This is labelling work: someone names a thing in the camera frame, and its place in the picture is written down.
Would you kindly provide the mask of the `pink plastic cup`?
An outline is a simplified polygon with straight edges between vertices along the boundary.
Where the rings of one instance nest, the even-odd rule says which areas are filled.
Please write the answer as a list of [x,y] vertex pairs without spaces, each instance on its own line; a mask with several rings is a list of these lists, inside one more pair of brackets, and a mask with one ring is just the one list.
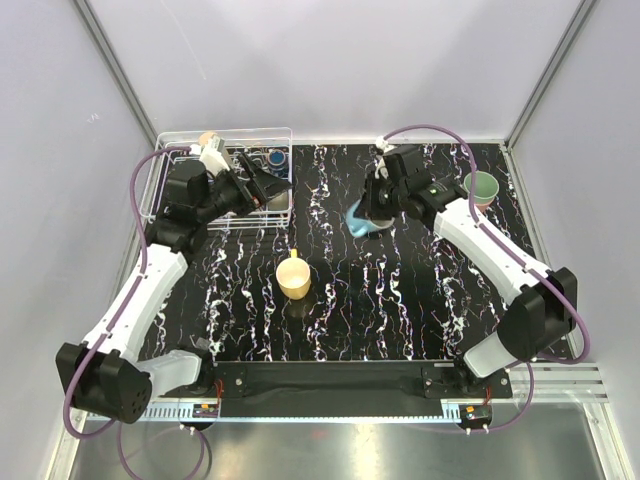
[[484,213],[494,202],[495,197],[472,197],[474,207],[481,213]]

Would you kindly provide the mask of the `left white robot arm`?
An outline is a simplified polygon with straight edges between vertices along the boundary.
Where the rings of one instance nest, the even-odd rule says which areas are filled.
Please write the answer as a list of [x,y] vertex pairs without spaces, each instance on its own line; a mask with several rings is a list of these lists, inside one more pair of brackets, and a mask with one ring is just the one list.
[[175,284],[185,275],[208,236],[209,224],[230,213],[248,215],[291,189],[290,181],[239,156],[238,175],[225,160],[178,162],[169,172],[165,208],[148,227],[136,227],[140,256],[113,303],[78,344],[65,343],[55,363],[65,393],[63,421],[83,410],[110,422],[135,423],[149,402],[180,387],[196,396],[215,386],[216,372],[205,353],[175,349],[142,361],[139,352],[149,327]]

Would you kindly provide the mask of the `mint green cup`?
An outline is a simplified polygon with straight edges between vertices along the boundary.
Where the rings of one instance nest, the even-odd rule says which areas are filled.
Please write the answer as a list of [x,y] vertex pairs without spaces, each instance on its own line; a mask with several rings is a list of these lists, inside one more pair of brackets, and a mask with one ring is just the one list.
[[472,180],[475,180],[474,196],[477,196],[477,197],[494,196],[496,198],[496,196],[498,195],[499,182],[490,173],[477,171],[475,175],[472,175],[471,173],[467,174],[463,179],[462,185],[468,193],[471,192]]

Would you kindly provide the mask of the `tan beige tall cup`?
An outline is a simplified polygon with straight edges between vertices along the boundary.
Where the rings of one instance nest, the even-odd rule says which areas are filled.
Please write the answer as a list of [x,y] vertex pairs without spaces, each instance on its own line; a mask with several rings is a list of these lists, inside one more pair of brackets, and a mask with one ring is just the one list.
[[199,137],[198,143],[202,147],[205,147],[207,145],[215,145],[217,142],[217,138],[218,136],[214,131],[207,131]]

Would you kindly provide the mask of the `light blue cup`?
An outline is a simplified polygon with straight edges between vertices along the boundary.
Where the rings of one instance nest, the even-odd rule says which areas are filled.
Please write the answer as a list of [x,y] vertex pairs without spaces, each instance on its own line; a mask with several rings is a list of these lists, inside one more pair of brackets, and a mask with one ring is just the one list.
[[354,238],[361,238],[365,235],[377,233],[390,228],[394,224],[394,220],[369,220],[355,216],[356,210],[360,202],[353,203],[347,210],[345,222],[350,234]]

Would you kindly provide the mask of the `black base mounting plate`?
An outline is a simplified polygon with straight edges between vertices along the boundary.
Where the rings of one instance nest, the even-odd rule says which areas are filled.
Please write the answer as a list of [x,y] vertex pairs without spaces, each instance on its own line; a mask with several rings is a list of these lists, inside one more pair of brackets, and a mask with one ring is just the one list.
[[510,399],[508,374],[500,370],[485,379],[462,384],[452,361],[326,361],[249,362],[218,361],[207,370],[206,381],[180,386],[165,398],[196,398],[215,393],[220,380],[223,398],[248,398],[263,393],[391,391],[428,399]]

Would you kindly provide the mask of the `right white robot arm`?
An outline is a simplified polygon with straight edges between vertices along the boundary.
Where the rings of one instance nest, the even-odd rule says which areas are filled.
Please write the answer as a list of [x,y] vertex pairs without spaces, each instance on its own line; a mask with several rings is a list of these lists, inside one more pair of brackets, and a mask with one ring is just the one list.
[[418,220],[464,253],[496,287],[506,313],[494,333],[461,356],[453,374],[457,390],[472,397],[488,387],[490,375],[531,360],[575,329],[577,279],[517,247],[456,182],[436,180],[425,169],[408,171],[405,161],[413,152],[405,145],[380,156],[346,222],[354,237],[362,237],[390,227],[401,215]]

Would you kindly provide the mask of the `beige small mug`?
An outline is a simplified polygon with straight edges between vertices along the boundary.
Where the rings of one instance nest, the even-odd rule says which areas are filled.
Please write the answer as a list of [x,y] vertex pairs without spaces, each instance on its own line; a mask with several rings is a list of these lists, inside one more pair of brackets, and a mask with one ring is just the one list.
[[270,211],[286,211],[289,208],[289,192],[283,192],[270,200],[267,204]]

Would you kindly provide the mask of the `yellow cup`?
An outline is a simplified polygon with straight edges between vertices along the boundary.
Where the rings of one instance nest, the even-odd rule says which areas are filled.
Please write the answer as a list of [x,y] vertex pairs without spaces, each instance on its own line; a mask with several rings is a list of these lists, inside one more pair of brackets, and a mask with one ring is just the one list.
[[301,300],[307,295],[311,285],[311,269],[299,257],[297,249],[292,249],[289,257],[279,263],[276,280],[283,294],[291,300]]

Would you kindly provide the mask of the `right orange connector box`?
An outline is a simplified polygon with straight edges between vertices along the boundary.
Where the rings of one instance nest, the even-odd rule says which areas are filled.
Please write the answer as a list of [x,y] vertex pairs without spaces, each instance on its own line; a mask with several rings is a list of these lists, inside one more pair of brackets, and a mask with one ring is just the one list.
[[461,408],[462,422],[472,424],[490,424],[493,417],[493,409],[490,405],[467,405]]

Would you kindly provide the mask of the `black marble pattern mat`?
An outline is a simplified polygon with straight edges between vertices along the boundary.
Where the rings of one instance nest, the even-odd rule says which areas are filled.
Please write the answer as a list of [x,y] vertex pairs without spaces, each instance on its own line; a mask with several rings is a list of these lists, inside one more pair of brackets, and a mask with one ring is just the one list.
[[[408,218],[350,235],[344,216],[372,162],[368,145],[295,147],[290,225],[211,233],[141,357],[193,345],[221,361],[448,359],[491,334],[505,303],[449,242]],[[311,269],[301,300],[276,280],[292,249]]]

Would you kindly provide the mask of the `left orange connector box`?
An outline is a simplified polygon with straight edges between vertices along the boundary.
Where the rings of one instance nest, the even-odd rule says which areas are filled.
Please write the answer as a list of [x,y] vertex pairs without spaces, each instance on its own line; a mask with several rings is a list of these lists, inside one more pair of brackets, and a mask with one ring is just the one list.
[[192,409],[193,418],[217,418],[219,416],[217,403],[195,403]]

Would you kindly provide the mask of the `dark blue mug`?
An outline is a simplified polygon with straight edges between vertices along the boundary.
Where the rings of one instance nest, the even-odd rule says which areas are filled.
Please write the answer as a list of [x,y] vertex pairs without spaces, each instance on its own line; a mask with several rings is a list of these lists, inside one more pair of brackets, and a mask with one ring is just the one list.
[[267,156],[269,170],[274,174],[282,174],[288,170],[287,154],[278,149],[272,149]]

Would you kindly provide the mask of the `orange connector box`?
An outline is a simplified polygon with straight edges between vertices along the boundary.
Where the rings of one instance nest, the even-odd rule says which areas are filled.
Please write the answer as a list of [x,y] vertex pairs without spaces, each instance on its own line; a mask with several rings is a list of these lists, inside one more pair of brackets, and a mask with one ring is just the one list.
[[490,424],[493,417],[493,409],[490,405],[467,405],[461,408],[462,422],[472,424]]
[[195,403],[192,409],[193,418],[217,418],[219,416],[217,403]]

